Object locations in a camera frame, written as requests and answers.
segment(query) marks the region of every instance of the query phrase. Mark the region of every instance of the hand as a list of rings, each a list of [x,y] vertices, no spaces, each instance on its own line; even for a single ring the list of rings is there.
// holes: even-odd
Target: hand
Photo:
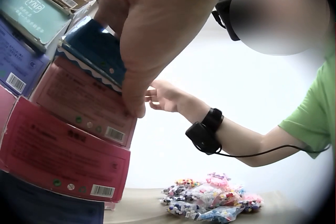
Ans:
[[[178,102],[186,93],[164,80],[155,80],[150,86],[155,89],[147,90],[145,101],[152,109],[178,112]]]
[[[120,37],[128,110],[141,118],[151,82],[194,39],[218,0],[98,0],[95,19]]]

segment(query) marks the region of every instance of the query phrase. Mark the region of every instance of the white background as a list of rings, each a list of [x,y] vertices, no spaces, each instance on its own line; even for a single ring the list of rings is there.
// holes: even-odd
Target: white background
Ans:
[[[267,56],[233,42],[212,17],[159,79],[223,111],[234,122],[265,134],[301,103],[323,63],[317,47],[293,56]],[[185,136],[189,122],[151,110],[138,120],[126,187],[162,188],[176,179],[227,173],[248,192],[279,190],[307,212],[318,206],[333,174],[331,149],[315,160],[299,152],[265,167],[199,152]]]

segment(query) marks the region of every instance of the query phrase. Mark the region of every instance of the purple box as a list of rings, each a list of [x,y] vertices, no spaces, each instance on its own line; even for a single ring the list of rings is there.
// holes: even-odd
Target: purple box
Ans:
[[[28,97],[50,60],[32,49],[8,23],[0,19],[0,84],[15,95]]]

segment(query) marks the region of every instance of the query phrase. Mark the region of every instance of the blue box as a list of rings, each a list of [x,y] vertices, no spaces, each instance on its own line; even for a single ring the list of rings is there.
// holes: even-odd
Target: blue box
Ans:
[[[0,171],[0,194],[27,223],[102,224],[104,202],[56,194]]]
[[[0,84],[15,95],[28,97],[50,60],[26,42],[0,19]]]
[[[126,68],[121,59],[119,40],[98,22],[85,17],[62,37],[61,42],[61,47],[78,59],[71,60],[74,64],[81,67],[80,63],[83,62],[121,87]]]

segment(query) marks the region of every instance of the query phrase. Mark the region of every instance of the table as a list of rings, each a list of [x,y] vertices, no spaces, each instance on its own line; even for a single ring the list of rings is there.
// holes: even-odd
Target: table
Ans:
[[[180,224],[195,223],[186,218],[166,212],[159,199],[161,189],[126,188],[122,200],[115,211],[107,210],[104,224]],[[292,224],[302,221],[304,212],[289,202],[279,191],[259,194],[264,199],[264,207],[258,213],[240,214],[234,224]]]

